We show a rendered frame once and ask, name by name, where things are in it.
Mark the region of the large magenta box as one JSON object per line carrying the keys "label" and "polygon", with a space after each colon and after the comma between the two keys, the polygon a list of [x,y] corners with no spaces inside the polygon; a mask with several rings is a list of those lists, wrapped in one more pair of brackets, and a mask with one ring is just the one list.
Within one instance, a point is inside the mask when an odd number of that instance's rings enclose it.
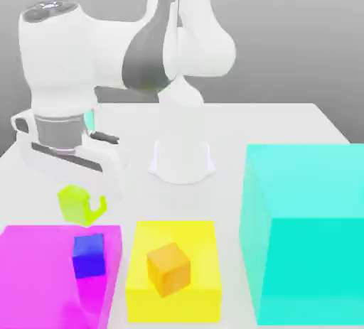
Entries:
{"label": "large magenta box", "polygon": [[[106,272],[78,279],[75,238],[102,234]],[[0,234],[0,329],[107,329],[122,255],[118,225],[9,225]]]}

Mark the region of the large yellow box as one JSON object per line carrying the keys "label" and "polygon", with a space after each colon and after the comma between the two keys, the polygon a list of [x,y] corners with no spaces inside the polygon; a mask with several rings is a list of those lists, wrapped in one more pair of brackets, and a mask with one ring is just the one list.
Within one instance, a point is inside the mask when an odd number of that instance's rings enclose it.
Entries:
{"label": "large yellow box", "polygon": [[[165,297],[148,277],[147,254],[175,243],[189,258],[191,282]],[[125,286],[129,323],[217,323],[222,283],[212,221],[139,221]]]}

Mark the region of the small orange cube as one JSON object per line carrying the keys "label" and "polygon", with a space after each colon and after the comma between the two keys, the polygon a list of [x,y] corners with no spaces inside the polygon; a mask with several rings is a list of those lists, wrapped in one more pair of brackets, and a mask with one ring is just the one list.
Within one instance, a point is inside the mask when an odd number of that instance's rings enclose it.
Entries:
{"label": "small orange cube", "polygon": [[146,265],[148,278],[162,298],[191,284],[191,261],[175,242],[148,252]]}

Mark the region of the large cyan box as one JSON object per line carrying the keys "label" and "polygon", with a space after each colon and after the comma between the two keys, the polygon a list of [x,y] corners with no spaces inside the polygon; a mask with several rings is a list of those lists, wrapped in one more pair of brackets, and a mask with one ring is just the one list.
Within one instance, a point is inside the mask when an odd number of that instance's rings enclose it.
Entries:
{"label": "large cyan box", "polygon": [[239,239],[258,324],[364,326],[364,144],[250,144]]}

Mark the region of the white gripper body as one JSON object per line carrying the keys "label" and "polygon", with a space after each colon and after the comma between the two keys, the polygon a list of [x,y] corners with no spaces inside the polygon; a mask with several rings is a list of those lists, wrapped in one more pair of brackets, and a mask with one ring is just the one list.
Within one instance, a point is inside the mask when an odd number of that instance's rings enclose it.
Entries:
{"label": "white gripper body", "polygon": [[80,146],[64,151],[44,146],[27,133],[18,133],[16,143],[29,167],[66,179],[93,172],[112,182],[120,182],[129,157],[129,151],[120,144],[111,144],[88,136],[82,140]]}

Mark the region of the small blue cube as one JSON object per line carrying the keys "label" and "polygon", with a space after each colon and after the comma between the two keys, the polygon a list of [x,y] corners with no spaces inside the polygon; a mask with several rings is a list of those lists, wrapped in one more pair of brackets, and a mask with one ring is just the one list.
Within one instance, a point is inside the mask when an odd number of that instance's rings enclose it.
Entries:
{"label": "small blue cube", "polygon": [[76,236],[74,238],[72,260],[76,279],[105,275],[103,234]]}

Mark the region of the small lime green cube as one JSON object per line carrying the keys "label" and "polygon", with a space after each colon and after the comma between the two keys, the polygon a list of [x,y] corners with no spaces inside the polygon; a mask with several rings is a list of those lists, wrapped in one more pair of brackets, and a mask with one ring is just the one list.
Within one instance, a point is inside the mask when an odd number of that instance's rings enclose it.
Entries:
{"label": "small lime green cube", "polygon": [[68,185],[57,194],[60,210],[67,222],[89,227],[107,211],[105,196],[100,196],[99,207],[92,210],[90,194],[84,188]]}

